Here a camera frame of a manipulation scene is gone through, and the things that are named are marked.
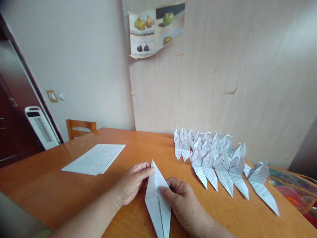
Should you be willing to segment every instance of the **white wall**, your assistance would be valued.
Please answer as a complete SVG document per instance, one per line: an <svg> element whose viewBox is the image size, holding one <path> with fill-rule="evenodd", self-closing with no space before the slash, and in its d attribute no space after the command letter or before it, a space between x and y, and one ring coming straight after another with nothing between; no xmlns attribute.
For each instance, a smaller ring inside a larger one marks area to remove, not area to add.
<svg viewBox="0 0 317 238"><path fill-rule="evenodd" d="M121 1L11 0L1 12L55 123L135 129ZM46 90L63 92L51 103Z"/></svg>

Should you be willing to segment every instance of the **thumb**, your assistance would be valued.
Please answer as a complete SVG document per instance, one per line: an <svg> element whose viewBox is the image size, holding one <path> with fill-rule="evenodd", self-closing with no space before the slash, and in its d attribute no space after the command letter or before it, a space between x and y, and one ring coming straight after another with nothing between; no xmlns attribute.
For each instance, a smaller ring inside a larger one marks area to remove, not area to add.
<svg viewBox="0 0 317 238"><path fill-rule="evenodd" d="M165 200L170 204L170 205L174 205L174 203L176 203L177 198L178 198L178 194L172 192L172 190L170 188L167 187L159 187L159 191L161 192L163 198L165 198Z"/></svg>
<svg viewBox="0 0 317 238"><path fill-rule="evenodd" d="M147 168L147 169L144 169L140 172L137 172L136 174L136 177L139 181L142 181L143 179L147 178L148 176L150 176L151 174L154 173L154 170L155 168L154 167L150 167L150 168Z"/></svg>

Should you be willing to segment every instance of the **wooden wall panel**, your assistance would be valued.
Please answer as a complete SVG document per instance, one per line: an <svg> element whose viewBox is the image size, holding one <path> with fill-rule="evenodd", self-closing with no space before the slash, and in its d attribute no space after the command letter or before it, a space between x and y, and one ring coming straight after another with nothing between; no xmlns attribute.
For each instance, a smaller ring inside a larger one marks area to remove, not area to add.
<svg viewBox="0 0 317 238"><path fill-rule="evenodd" d="M173 1L122 2L128 40L127 11ZM228 132L252 163L287 168L317 115L316 12L316 1L189 0L181 37L130 59L136 129Z"/></svg>

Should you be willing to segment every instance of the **poster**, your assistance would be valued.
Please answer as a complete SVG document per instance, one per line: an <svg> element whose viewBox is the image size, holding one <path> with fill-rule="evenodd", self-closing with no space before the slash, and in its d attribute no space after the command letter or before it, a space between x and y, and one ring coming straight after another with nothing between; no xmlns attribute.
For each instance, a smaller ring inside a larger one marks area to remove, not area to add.
<svg viewBox="0 0 317 238"><path fill-rule="evenodd" d="M128 12L130 56L146 58L178 38L184 30L186 1L140 13Z"/></svg>

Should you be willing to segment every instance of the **forearm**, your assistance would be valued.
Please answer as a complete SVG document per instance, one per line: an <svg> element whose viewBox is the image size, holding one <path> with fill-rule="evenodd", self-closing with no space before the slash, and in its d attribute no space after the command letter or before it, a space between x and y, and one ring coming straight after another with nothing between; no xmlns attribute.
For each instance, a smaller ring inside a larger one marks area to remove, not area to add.
<svg viewBox="0 0 317 238"><path fill-rule="evenodd" d="M85 207L80 213L50 236L100 238L116 215L120 206L112 188Z"/></svg>
<svg viewBox="0 0 317 238"><path fill-rule="evenodd" d="M235 238L227 229L215 222L215 220L204 211L202 229L197 238Z"/></svg>

